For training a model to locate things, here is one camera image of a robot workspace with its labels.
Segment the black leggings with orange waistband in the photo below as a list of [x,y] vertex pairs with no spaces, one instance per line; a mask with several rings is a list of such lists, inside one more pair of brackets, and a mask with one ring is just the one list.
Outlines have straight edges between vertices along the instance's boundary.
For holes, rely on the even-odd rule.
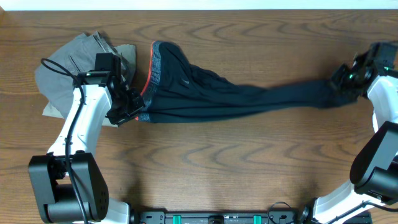
[[192,65],[171,42],[152,43],[150,69],[141,92],[148,123],[201,123],[296,107],[329,109],[356,102],[328,79],[273,88],[235,85],[211,70]]

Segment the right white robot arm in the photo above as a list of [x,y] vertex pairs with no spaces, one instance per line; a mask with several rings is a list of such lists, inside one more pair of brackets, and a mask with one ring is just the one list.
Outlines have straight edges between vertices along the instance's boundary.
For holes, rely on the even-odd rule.
[[380,44],[355,58],[350,72],[333,78],[341,90],[356,90],[373,105],[374,136],[356,156],[349,180],[319,197],[296,223],[370,223],[368,210],[397,209],[397,49]]

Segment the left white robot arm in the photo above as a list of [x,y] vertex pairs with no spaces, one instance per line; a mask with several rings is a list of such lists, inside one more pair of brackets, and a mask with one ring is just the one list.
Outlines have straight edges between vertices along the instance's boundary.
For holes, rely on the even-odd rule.
[[129,121],[142,99],[112,71],[79,73],[73,85],[73,104],[58,138],[29,162],[39,215],[45,223],[129,223],[130,207],[109,196],[95,151],[104,119]]

